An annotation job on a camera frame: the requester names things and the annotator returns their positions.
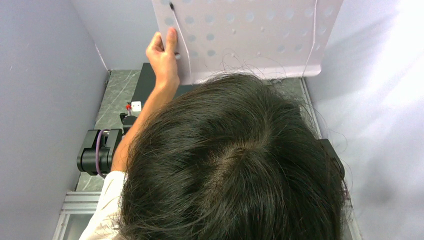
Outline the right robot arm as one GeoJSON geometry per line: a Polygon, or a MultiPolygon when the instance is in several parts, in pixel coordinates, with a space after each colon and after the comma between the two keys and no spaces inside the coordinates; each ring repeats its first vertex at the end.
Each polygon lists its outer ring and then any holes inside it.
{"type": "Polygon", "coordinates": [[[330,143],[328,139],[319,139],[318,140],[322,148],[325,150],[328,157],[331,159],[331,161],[335,164],[336,168],[338,169],[340,176],[342,179],[345,178],[345,168],[344,165],[339,158],[338,154],[336,153],[333,145],[330,143]]]}

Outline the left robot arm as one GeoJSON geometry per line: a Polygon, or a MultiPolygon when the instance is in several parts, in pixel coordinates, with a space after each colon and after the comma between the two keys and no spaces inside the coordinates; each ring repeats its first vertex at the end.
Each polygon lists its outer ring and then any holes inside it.
{"type": "Polygon", "coordinates": [[[122,128],[87,131],[76,158],[76,166],[80,172],[102,178],[111,172],[117,147],[137,119],[127,113],[121,113],[119,117],[122,128]]]}

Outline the person's left forearm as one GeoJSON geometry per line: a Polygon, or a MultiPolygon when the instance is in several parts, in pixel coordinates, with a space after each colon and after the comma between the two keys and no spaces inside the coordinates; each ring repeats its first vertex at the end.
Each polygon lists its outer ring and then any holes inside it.
{"type": "Polygon", "coordinates": [[[171,83],[157,83],[154,86],[139,116],[116,148],[112,158],[112,172],[125,172],[127,170],[132,141],[144,129],[150,116],[174,98],[177,88],[178,84],[171,83]]]}

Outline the person's left hand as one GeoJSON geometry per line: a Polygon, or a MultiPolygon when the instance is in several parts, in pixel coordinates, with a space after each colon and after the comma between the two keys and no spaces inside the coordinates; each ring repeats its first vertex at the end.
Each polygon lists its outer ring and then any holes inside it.
{"type": "Polygon", "coordinates": [[[155,74],[155,85],[159,88],[175,89],[180,84],[176,59],[177,31],[170,27],[165,38],[156,32],[145,54],[155,74]]]}

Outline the pink music stand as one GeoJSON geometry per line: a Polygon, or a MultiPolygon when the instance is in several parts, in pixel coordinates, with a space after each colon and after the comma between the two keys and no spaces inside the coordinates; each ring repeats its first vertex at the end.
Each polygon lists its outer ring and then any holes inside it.
{"type": "Polygon", "coordinates": [[[313,77],[342,6],[340,0],[155,0],[158,29],[177,31],[182,85],[214,74],[265,79],[313,77]]]}

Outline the dark network switch box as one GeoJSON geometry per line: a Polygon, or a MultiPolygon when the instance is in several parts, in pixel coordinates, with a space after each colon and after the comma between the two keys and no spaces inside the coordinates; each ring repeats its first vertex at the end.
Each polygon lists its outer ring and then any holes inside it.
{"type": "MultiPolygon", "coordinates": [[[[151,67],[150,63],[144,63],[142,65],[140,75],[134,90],[133,97],[131,99],[132,102],[141,102],[143,106],[149,97],[150,93],[155,87],[156,76],[151,67]]],[[[193,85],[179,85],[177,91],[175,93],[174,98],[177,98],[191,90],[200,86],[199,84],[193,85]]]]}

